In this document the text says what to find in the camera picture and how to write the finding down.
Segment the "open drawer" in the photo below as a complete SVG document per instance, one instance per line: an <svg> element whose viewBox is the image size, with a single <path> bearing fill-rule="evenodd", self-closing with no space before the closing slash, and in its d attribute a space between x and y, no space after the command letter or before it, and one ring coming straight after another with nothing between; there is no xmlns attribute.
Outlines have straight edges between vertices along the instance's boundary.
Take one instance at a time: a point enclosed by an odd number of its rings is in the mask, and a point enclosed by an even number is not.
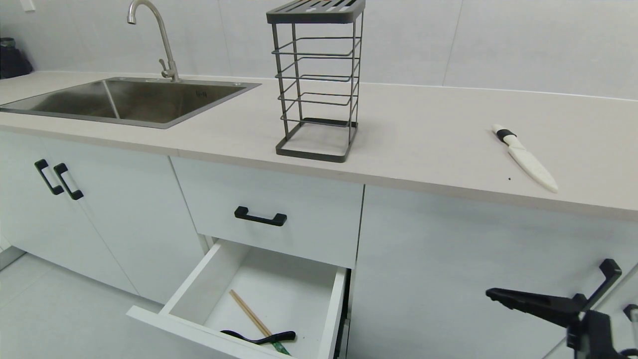
<svg viewBox="0 0 638 359"><path fill-rule="evenodd" d="M158 314L132 307L127 315L210 348L211 358L290 359L270 344L220 332L264 337L230 296L233 289L272 333L297 333L296 341L282 342L293 358L332 359L347 278L345 268L218 240Z"/></svg>

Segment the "drawer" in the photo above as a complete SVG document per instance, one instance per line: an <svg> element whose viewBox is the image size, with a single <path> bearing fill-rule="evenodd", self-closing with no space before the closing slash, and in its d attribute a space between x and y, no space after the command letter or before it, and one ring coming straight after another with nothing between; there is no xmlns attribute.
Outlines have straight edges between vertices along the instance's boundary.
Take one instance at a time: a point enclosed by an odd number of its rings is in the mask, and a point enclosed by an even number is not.
<svg viewBox="0 0 638 359"><path fill-rule="evenodd" d="M355 266L363 185L171 159L200 234L345 268ZM239 215L244 219L235 216L239 207L248 210ZM286 216L281 226L272 223L278 214ZM266 223L255 222L259 218Z"/></svg>
<svg viewBox="0 0 638 359"><path fill-rule="evenodd" d="M295 342L282 343L293 358L332 359L348 276L342 267L218 240L158 314L132 307L127 315L191 342L193 351L209 348L215 359L290 358L270 344L220 333L263 337L230 296L233 289L272 333L297 333Z"/></svg>

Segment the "faucet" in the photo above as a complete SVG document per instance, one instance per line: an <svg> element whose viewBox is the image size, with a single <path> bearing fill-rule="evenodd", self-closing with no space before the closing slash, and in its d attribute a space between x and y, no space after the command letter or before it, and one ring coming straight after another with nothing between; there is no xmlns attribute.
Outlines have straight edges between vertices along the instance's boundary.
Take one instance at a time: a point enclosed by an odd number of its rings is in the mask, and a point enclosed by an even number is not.
<svg viewBox="0 0 638 359"><path fill-rule="evenodd" d="M161 40L164 43L164 49L166 50L166 56L168 58L168 69L166 69L166 64L164 63L164 59L159 59L159 63L161 64L164 70L161 72L162 77L164 78L172 78L171 82L179 82L179 74L177 73L177 65L175 64L175 59L173 59L173 53L170 50L170 45L168 44L168 37L166 36L166 28L164 27L164 20L162 20L160 11L153 5L149 0L133 0L131 5L128 8L128 16L126 17L126 22L131 25L135 25L137 23L137 19L135 18L135 12L137 11L137 7L140 5L146 5L151 11L155 18L158 21L159 25L159 33L161 33Z"/></svg>

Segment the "knife handle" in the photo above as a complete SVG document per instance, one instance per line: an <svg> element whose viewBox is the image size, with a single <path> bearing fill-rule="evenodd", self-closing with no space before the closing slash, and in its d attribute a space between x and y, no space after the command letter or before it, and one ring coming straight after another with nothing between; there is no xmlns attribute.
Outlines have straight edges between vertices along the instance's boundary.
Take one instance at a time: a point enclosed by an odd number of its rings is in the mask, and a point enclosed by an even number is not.
<svg viewBox="0 0 638 359"><path fill-rule="evenodd" d="M492 125L492 131L496 134L499 140L503 141L510 147L516 147L525 149L521 141L519 141L516 134L501 125Z"/></svg>

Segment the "green handle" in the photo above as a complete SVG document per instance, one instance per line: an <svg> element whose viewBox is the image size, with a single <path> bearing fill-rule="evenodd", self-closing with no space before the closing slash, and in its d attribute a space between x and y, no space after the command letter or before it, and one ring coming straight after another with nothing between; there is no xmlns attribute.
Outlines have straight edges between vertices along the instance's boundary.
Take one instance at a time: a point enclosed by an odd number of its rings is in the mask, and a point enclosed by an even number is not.
<svg viewBox="0 0 638 359"><path fill-rule="evenodd" d="M286 350L286 348L283 347L283 345L281 345L280 342L273 342L272 346L274 346L275 349L281 354L290 355L290 353Z"/></svg>

